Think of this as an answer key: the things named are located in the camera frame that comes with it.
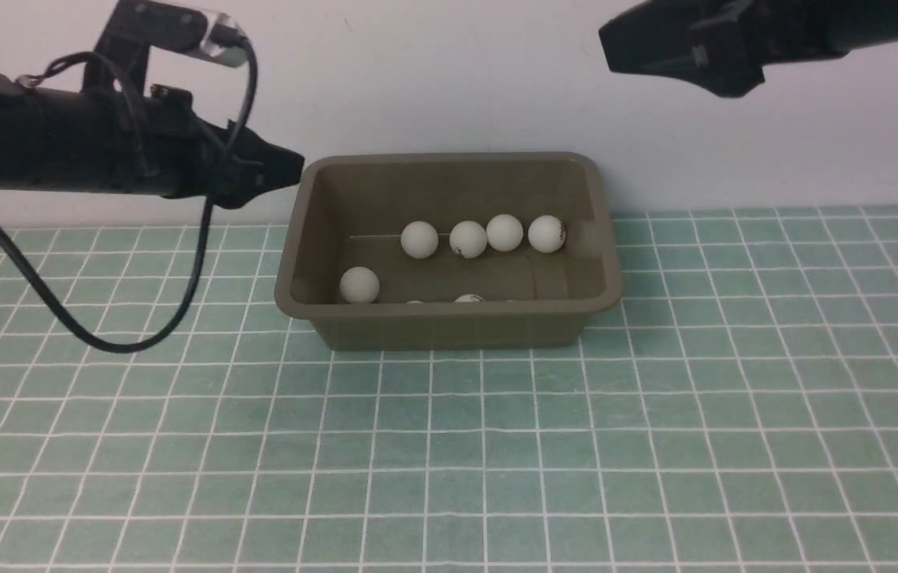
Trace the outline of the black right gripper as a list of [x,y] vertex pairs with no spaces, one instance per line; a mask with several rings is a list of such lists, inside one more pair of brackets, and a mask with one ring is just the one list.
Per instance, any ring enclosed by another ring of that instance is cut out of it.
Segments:
[[610,72],[685,81],[726,99],[764,84],[763,68],[834,60],[816,1],[643,1],[599,28]]

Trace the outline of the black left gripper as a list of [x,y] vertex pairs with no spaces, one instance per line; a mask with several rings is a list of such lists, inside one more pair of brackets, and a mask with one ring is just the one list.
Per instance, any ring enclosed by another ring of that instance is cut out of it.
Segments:
[[[143,99],[139,126],[122,95],[35,88],[26,97],[35,115],[27,127],[24,188],[28,191],[121,193],[166,199],[205,192],[227,128],[199,119],[191,95],[154,86]],[[276,189],[298,185],[306,159],[245,127],[224,173],[210,178],[210,203],[241,209]]]

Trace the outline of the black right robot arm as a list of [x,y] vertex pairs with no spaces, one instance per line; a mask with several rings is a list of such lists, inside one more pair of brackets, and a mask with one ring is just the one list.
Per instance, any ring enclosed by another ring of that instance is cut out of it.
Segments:
[[598,35],[612,72],[739,99],[764,83],[766,66],[897,43],[898,1],[645,1]]

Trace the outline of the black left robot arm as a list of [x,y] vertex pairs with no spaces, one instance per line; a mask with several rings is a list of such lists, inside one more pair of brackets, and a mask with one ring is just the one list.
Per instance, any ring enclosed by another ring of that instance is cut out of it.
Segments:
[[180,88],[154,86],[139,109],[110,88],[27,88],[0,75],[0,189],[210,197],[239,209],[299,183],[303,156],[245,128],[223,173],[226,128],[199,119]]

